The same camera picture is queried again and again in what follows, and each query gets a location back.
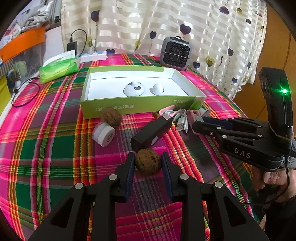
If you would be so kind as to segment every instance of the black cable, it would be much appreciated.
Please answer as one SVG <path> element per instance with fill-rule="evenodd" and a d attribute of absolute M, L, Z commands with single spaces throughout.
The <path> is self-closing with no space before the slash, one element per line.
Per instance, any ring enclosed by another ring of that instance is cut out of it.
<path fill-rule="evenodd" d="M 78 30 L 83 31 L 83 32 L 85 33 L 85 43 L 84 43 L 83 50 L 82 50 L 81 54 L 79 55 L 79 57 L 80 57 L 80 56 L 82 55 L 84 49 L 85 49 L 85 46 L 86 46 L 86 42 L 87 42 L 87 33 L 86 33 L 83 29 L 76 29 L 76 30 L 74 30 L 74 31 L 71 33 L 71 36 L 70 36 L 70 43 L 73 42 L 73 39 L 72 39 L 72 35 L 73 35 L 73 33 L 76 32 L 76 31 L 78 31 Z"/>
<path fill-rule="evenodd" d="M 290 173 L 289 173 L 289 168 L 288 168 L 288 158 L 289 158 L 289 156 L 290 156 L 290 152 L 289 152 L 289 154 L 285 155 L 285 168 L 286 168 L 286 175 L 287 175 L 287 187 L 277 197 L 273 198 L 270 201 L 267 201 L 265 203 L 242 203 L 242 205 L 244 205 L 244 206 L 264 206 L 264 205 L 267 205 L 267 204 L 270 204 L 270 203 L 276 201 L 278 198 L 283 196 L 286 191 L 288 191 L 288 188 L 290 186 Z"/>
<path fill-rule="evenodd" d="M 15 108 L 23 107 L 23 106 L 29 104 L 33 99 L 35 99 L 35 97 L 36 97 L 36 96 L 38 95 L 38 93 L 40 92 L 40 85 L 37 84 L 37 83 L 35 83 L 35 82 L 31 82 L 31 80 L 37 80 L 37 79 L 39 79 L 39 77 L 33 77 L 33 78 L 30 78 L 30 79 L 27 79 L 24 83 L 21 84 L 21 86 L 20 86 L 18 89 L 13 90 L 13 92 L 14 92 L 14 96 L 13 96 L 13 98 L 12 98 L 12 100 L 11 100 L 11 105 L 12 105 L 13 107 L 15 107 Z M 24 104 L 21 104 L 21 105 L 14 105 L 14 100 L 15 100 L 15 97 L 16 97 L 17 93 L 19 92 L 20 88 L 21 88 L 26 82 L 29 82 L 30 84 L 36 85 L 36 86 L 38 87 L 38 91 L 37 91 L 37 93 L 36 93 L 36 94 L 35 94 L 35 95 L 34 95 L 34 96 L 33 96 L 28 102 L 26 102 L 26 103 L 24 103 Z"/>

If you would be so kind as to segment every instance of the gray heater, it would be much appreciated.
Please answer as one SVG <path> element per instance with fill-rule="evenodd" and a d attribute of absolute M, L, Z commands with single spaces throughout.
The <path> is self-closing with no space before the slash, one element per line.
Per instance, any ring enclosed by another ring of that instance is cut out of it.
<path fill-rule="evenodd" d="M 192 46 L 179 36 L 168 37 L 163 41 L 159 63 L 162 66 L 185 70 L 188 65 Z"/>

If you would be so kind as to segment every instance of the white striped curtain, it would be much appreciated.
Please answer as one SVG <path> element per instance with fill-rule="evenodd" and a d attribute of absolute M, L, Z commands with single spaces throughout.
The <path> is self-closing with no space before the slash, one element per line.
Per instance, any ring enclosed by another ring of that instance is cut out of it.
<path fill-rule="evenodd" d="M 98 10 L 96 23 L 90 15 Z M 159 56 L 166 37 L 180 36 L 193 45 L 190 67 L 230 98 L 254 82 L 266 23 L 261 0 L 63 0 L 62 7 L 64 46 L 82 28 L 97 51 Z M 85 35 L 74 37 L 81 51 Z"/>

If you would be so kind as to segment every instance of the plaid tablecloth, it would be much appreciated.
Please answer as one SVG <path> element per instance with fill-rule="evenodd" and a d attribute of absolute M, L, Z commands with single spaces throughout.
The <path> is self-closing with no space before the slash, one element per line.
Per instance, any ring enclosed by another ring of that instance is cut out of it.
<path fill-rule="evenodd" d="M 111 144 L 105 148 L 91 138 L 100 119 L 85 120 L 80 107 L 83 83 L 89 67 L 154 65 L 154 57 L 118 54 L 104 61 L 81 64 L 79 73 L 41 86 L 34 101 L 12 108 L 0 129 L 0 208 L 16 233 L 28 240 L 51 209 L 78 182 L 96 183 L 114 173 L 131 151 L 130 138 L 155 117 L 153 113 L 124 115 Z M 211 116 L 233 118 L 242 111 L 218 88 L 192 69 L 182 71 L 206 96 Z M 28 85 L 16 104 L 36 93 Z M 241 201 L 251 201 L 250 167 L 219 153 L 210 137 L 184 135 L 171 128 L 153 147 L 168 151 L 173 163 L 198 181 L 223 182 Z M 136 173 L 131 198 L 116 205 L 119 241 L 168 240 L 180 237 L 181 203 L 167 197 L 162 172 L 143 177 Z M 261 213 L 247 207 L 259 220 Z M 206 233 L 209 234 L 205 216 Z"/>

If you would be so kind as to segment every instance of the green tissue package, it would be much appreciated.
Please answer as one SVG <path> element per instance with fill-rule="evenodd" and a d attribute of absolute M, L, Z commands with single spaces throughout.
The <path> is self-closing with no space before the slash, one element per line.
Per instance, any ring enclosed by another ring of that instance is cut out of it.
<path fill-rule="evenodd" d="M 44 67 L 39 68 L 40 83 L 45 84 L 63 76 L 78 72 L 80 58 L 69 58 L 54 61 Z"/>

